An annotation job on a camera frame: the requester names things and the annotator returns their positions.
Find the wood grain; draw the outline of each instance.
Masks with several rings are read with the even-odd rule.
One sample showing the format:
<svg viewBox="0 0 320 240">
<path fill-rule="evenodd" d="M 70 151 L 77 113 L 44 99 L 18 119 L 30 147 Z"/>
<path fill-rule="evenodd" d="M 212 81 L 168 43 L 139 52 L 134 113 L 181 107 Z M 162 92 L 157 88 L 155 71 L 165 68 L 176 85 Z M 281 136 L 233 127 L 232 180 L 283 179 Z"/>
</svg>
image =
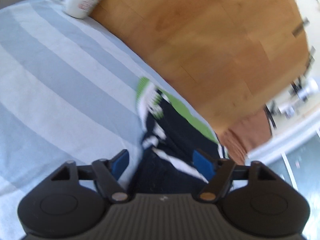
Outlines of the wood grain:
<svg viewBox="0 0 320 240">
<path fill-rule="evenodd" d="M 124 41 L 218 132 L 303 73 L 294 0 L 103 0 L 92 17 Z"/>
</svg>

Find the ribbed gray panel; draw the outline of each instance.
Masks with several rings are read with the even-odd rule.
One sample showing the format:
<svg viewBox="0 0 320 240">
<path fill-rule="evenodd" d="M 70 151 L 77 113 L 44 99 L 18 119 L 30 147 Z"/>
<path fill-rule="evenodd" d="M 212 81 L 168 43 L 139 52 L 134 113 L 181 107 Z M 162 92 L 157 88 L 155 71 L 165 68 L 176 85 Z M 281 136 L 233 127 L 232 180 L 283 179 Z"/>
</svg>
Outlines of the ribbed gray panel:
<svg viewBox="0 0 320 240">
<path fill-rule="evenodd" d="M 27 236 L 25 240 L 42 240 Z M 212 204 L 191 195 L 144 195 L 126 204 L 111 206 L 102 221 L 68 240 L 262 240 L 239 231 Z M 301 240 L 299 235 L 283 240 Z"/>
</svg>

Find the blue and white striped cloth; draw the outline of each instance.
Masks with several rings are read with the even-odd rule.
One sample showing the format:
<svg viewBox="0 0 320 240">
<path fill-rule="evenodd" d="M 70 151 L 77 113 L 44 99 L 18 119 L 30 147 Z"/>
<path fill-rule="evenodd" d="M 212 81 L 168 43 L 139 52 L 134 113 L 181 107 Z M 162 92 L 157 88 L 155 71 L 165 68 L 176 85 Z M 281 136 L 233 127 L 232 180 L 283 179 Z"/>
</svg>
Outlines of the blue and white striped cloth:
<svg viewBox="0 0 320 240">
<path fill-rule="evenodd" d="M 121 149 L 140 160 L 135 89 L 146 76 L 199 114 L 103 26 L 61 11 L 57 0 L 0 10 L 0 239 L 24 232 L 21 198 L 64 161 L 89 164 Z"/>
</svg>

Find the green fabric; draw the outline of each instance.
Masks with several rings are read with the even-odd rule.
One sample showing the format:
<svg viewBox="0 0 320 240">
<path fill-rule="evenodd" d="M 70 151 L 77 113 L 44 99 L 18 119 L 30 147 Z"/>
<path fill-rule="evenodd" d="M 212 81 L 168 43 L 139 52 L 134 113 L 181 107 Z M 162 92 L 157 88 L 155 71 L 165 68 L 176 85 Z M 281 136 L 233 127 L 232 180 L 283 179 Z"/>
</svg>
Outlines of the green fabric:
<svg viewBox="0 0 320 240">
<path fill-rule="evenodd" d="M 148 85 L 150 80 L 146 77 L 142 77 L 139 81 L 138 88 L 137 88 L 137 100 L 140 98 L 141 94 L 143 93 L 144 88 Z M 218 140 L 213 135 L 209 127 L 206 124 L 201 122 L 199 119 L 194 117 L 189 109 L 176 97 L 169 94 L 167 91 L 158 88 L 162 93 L 164 93 L 168 98 L 173 106 L 173 108 L 182 116 L 184 117 L 194 128 L 196 128 L 200 133 L 202 133 L 205 137 L 209 140 L 218 143 Z"/>
</svg>

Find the brown fabric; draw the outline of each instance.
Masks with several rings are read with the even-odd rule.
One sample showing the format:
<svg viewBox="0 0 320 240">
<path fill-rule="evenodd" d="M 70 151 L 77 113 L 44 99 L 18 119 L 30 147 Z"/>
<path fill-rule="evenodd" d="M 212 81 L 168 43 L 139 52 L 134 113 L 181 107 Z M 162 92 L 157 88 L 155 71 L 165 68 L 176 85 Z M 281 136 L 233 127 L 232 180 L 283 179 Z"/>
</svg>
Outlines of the brown fabric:
<svg viewBox="0 0 320 240">
<path fill-rule="evenodd" d="M 265 111 L 249 115 L 218 136 L 220 143 L 237 164 L 244 165 L 247 153 L 271 138 L 269 120 Z"/>
</svg>

